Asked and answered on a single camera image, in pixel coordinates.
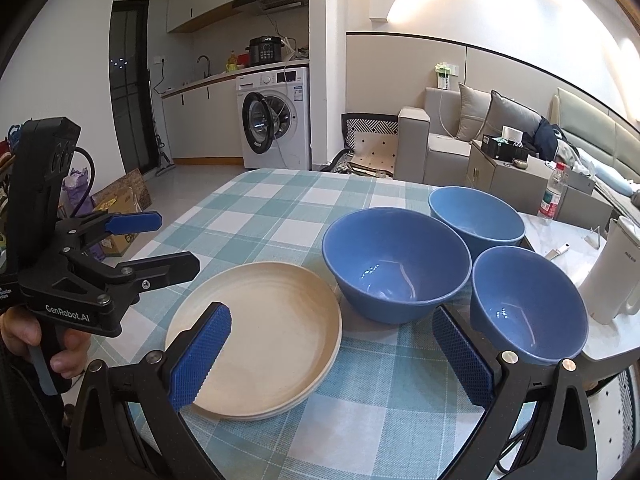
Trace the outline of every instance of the purple bag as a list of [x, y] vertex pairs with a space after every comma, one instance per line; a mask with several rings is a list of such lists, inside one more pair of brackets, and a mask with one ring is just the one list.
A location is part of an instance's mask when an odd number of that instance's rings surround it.
[[[66, 196], [69, 199], [69, 205], [72, 210], [76, 208], [78, 203], [82, 200], [87, 187], [89, 186], [89, 170], [84, 168], [82, 171], [71, 170], [68, 177], [62, 181], [62, 190], [66, 192]], [[78, 210], [78, 216], [90, 213], [94, 210], [94, 201], [90, 196], [86, 198], [84, 203]], [[95, 244], [89, 249], [91, 255], [99, 262], [104, 260], [104, 251], [100, 247], [100, 244]]]

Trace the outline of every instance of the plastic water bottle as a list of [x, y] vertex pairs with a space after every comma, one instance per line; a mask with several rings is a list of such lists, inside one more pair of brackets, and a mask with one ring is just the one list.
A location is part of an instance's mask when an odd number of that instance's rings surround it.
[[558, 204], [567, 188], [567, 180], [569, 176], [566, 174], [566, 166], [562, 162], [556, 164], [554, 172], [546, 183], [545, 195], [542, 197], [542, 203], [538, 210], [538, 216], [553, 220], [558, 214]]

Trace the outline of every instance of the plate rim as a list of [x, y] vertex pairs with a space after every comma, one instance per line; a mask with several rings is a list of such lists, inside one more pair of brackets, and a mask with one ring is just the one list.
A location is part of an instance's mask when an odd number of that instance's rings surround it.
[[207, 283], [209, 283], [210, 281], [218, 279], [220, 276], [223, 276], [226, 273], [231, 273], [231, 272], [234, 272], [234, 271], [238, 272], [238, 269], [245, 268], [245, 267], [264, 266], [264, 265], [273, 265], [273, 264], [276, 264], [278, 266], [290, 267], [292, 269], [295, 269], [296, 271], [302, 270], [303, 272], [306, 272], [307, 274], [309, 274], [313, 279], [317, 280], [319, 284], [325, 286], [331, 292], [331, 296], [333, 298], [332, 304], [335, 304], [336, 312], [338, 314], [338, 327], [337, 327], [338, 331], [337, 331], [337, 336], [336, 336], [336, 339], [335, 339], [335, 344], [334, 344], [334, 348], [332, 349], [331, 355], [329, 356], [329, 359], [327, 360], [327, 362], [324, 365], [324, 367], [322, 367], [322, 370], [320, 371], [320, 373], [314, 378], [314, 380], [304, 390], [299, 392], [292, 399], [289, 399], [286, 402], [281, 402], [277, 406], [273, 406], [268, 411], [252, 412], [252, 413], [246, 413], [246, 414], [242, 414], [242, 415], [224, 415], [223, 413], [215, 413], [215, 412], [212, 412], [210, 410], [207, 410], [206, 408], [203, 408], [202, 406], [199, 406], [198, 403], [196, 402], [196, 400], [194, 400], [192, 404], [193, 404], [193, 406], [196, 406], [197, 409], [200, 412], [208, 413], [208, 414], [210, 414], [212, 416], [215, 416], [215, 417], [218, 417], [218, 418], [224, 418], [226, 420], [238, 420], [238, 421], [243, 421], [244, 420], [244, 421], [247, 421], [247, 422], [251, 421], [251, 420], [262, 420], [264, 418], [268, 418], [268, 417], [272, 416], [272, 415], [270, 415], [270, 413], [274, 413], [273, 416], [279, 415], [280, 413], [275, 413], [275, 412], [277, 412], [278, 410], [281, 410], [281, 409], [283, 409], [285, 407], [287, 409], [283, 410], [281, 413], [289, 411], [289, 410], [295, 408], [300, 402], [305, 400], [308, 396], [310, 396], [317, 389], [319, 384], [327, 377], [327, 375], [329, 374], [329, 371], [334, 366], [335, 360], [336, 360], [338, 352], [340, 350], [340, 345], [342, 343], [342, 310], [340, 309], [340, 303], [338, 302], [338, 298], [336, 297], [334, 291], [329, 286], [329, 284], [325, 280], [323, 280], [320, 276], [318, 276], [315, 272], [313, 272], [312, 270], [307, 269], [306, 267], [302, 267], [302, 266], [299, 266], [299, 265], [296, 265], [296, 264], [292, 264], [292, 263], [289, 263], [289, 262], [277, 262], [277, 261], [251, 262], [251, 263], [248, 263], [248, 264], [242, 264], [242, 265], [238, 265], [238, 266], [235, 266], [235, 267], [231, 267], [230, 269], [223, 270], [222, 272], [219, 272], [216, 275], [211, 276], [210, 278], [207, 278], [204, 282], [202, 282], [199, 286], [197, 286], [194, 290], [192, 290], [187, 295], [187, 297], [184, 299], [184, 301], [180, 304], [178, 309], [175, 311], [174, 316], [172, 317], [172, 319], [171, 319], [171, 321], [169, 323], [169, 326], [167, 327], [166, 335], [164, 336], [164, 350], [166, 351], [166, 349], [170, 345], [170, 343], [168, 341], [168, 338], [169, 338], [169, 333], [170, 333], [171, 326], [174, 323], [175, 316], [178, 314], [180, 309], [184, 306], [184, 303], [191, 297], [191, 295], [195, 294], [201, 288], [204, 288], [207, 285]]

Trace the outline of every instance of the bowl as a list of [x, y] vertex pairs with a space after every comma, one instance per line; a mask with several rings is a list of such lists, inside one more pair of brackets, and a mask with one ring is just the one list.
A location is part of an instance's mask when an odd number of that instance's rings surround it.
[[430, 313], [471, 274], [462, 238], [430, 216], [380, 207], [329, 226], [322, 256], [351, 306], [374, 321], [399, 324]]
[[495, 246], [517, 245], [523, 239], [522, 218], [506, 202], [470, 187], [441, 187], [429, 196], [431, 216], [457, 232], [473, 261]]
[[498, 351], [513, 350], [539, 365], [582, 351], [589, 332], [584, 301], [546, 258], [520, 247], [494, 247], [476, 260], [471, 282], [471, 326]]

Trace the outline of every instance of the kitchen faucet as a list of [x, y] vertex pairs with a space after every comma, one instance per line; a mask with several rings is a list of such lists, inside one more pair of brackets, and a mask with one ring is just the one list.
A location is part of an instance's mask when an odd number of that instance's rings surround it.
[[199, 63], [200, 60], [204, 58], [207, 60], [207, 71], [204, 73], [204, 77], [211, 77], [211, 61], [209, 60], [209, 58], [207, 56], [205, 56], [204, 54], [202, 54], [202, 56], [200, 56], [198, 58], [198, 60], [196, 61], [196, 63]]

